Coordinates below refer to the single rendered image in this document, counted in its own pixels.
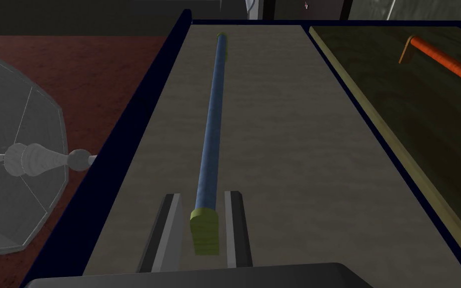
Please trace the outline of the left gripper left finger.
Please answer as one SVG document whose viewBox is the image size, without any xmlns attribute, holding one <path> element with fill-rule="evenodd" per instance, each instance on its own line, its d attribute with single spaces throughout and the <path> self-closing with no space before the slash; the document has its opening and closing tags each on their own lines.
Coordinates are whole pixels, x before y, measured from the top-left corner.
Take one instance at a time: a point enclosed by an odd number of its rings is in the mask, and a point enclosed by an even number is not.
<svg viewBox="0 0 461 288">
<path fill-rule="evenodd" d="M 177 271 L 180 266 L 182 239 L 183 208 L 181 194 L 166 194 L 155 217 L 137 272 Z"/>
</svg>

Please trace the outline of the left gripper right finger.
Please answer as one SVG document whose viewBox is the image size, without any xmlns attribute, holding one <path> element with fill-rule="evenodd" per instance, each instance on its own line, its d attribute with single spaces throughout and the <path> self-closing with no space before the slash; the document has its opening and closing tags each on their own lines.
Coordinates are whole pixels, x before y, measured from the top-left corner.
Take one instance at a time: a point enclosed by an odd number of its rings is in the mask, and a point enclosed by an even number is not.
<svg viewBox="0 0 461 288">
<path fill-rule="evenodd" d="M 228 268 L 252 267 L 253 259 L 242 193 L 224 192 L 226 261 Z"/>
</svg>

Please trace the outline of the blue bar handle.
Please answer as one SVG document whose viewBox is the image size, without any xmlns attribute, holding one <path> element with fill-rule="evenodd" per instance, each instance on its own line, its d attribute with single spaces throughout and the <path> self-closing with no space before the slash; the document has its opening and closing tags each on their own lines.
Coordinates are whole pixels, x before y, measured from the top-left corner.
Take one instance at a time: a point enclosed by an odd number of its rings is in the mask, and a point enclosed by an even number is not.
<svg viewBox="0 0 461 288">
<path fill-rule="evenodd" d="M 217 35 L 195 207 L 189 221 L 194 253 L 197 256 L 216 256 L 220 248 L 216 202 L 227 55 L 228 37 L 221 32 Z"/>
</svg>

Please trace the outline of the dark olive drawer front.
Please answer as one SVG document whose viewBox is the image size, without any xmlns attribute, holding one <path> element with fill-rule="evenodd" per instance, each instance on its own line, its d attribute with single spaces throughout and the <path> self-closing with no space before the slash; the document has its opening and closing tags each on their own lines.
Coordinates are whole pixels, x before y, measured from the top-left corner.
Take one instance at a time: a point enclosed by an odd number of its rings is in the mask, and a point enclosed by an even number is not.
<svg viewBox="0 0 461 288">
<path fill-rule="evenodd" d="M 315 43 L 461 248 L 461 78 L 418 36 L 461 62 L 461 28 L 312 26 Z"/>
</svg>

